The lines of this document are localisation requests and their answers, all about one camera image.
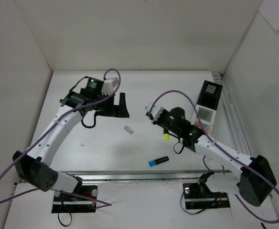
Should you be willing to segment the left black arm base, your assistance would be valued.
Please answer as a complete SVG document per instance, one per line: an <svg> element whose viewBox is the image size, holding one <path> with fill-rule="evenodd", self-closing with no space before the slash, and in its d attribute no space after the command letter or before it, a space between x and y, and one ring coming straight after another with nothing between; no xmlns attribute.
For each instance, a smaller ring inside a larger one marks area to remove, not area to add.
<svg viewBox="0 0 279 229"><path fill-rule="evenodd" d="M79 195L96 199L98 188L96 184L86 184L81 187ZM86 198L68 194L54 195L51 213L95 213L97 203Z"/></svg>

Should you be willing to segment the yellow cap highlighter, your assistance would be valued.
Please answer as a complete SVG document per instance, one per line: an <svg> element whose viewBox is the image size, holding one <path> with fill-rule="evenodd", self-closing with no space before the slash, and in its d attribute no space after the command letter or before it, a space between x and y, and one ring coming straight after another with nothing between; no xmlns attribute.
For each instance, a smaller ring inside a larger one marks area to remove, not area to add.
<svg viewBox="0 0 279 229"><path fill-rule="evenodd" d="M163 130L163 139L164 139L164 141L169 141L170 140L169 131L166 130L166 129Z"/></svg>

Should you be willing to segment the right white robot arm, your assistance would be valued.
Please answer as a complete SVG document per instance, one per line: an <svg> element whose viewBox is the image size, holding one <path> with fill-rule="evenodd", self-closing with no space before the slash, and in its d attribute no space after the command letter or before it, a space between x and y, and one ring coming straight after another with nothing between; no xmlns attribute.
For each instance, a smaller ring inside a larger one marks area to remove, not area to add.
<svg viewBox="0 0 279 229"><path fill-rule="evenodd" d="M211 138L185 118L185 111L175 107L167 111L154 107L146 113L152 124L172 132L182 140L183 147L207 156L230 170L237 178L233 189L248 204L259 207L271 193L277 181L268 160L258 155L251 157L233 150Z"/></svg>

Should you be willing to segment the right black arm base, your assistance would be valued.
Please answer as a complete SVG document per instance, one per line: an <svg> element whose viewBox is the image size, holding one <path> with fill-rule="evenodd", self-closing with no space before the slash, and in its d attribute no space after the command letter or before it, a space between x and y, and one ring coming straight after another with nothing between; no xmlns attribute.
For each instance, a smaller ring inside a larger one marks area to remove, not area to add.
<svg viewBox="0 0 279 229"><path fill-rule="evenodd" d="M230 208L227 193L212 192L206 185L207 179L214 174L207 172L200 176L199 182L182 184L180 207L184 212L197 215L208 209Z"/></svg>

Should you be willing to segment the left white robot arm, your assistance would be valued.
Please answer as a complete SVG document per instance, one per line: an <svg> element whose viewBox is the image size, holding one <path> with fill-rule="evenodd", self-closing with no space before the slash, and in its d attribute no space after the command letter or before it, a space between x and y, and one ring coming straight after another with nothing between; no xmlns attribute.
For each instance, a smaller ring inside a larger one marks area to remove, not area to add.
<svg viewBox="0 0 279 229"><path fill-rule="evenodd" d="M50 165L60 145L88 112L94 111L94 117L129 117L124 93L119 95L119 104L114 104L115 91L120 84L117 77L86 79L85 88L81 88L78 93L70 89L61 99L57 114L41 135L41 140L30 146L27 154L16 151L12 157L22 180L44 192L63 191L71 200L81 197L82 179L51 169Z"/></svg>

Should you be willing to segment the blue cap highlighter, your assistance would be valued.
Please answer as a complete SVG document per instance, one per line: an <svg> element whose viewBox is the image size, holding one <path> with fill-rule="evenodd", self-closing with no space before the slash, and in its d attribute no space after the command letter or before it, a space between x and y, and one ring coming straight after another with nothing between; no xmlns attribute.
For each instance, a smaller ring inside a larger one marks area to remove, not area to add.
<svg viewBox="0 0 279 229"><path fill-rule="evenodd" d="M155 167L157 165L163 164L165 162L169 161L169 157L168 156L164 156L164 157L160 157L154 160L151 160L148 162L149 167Z"/></svg>

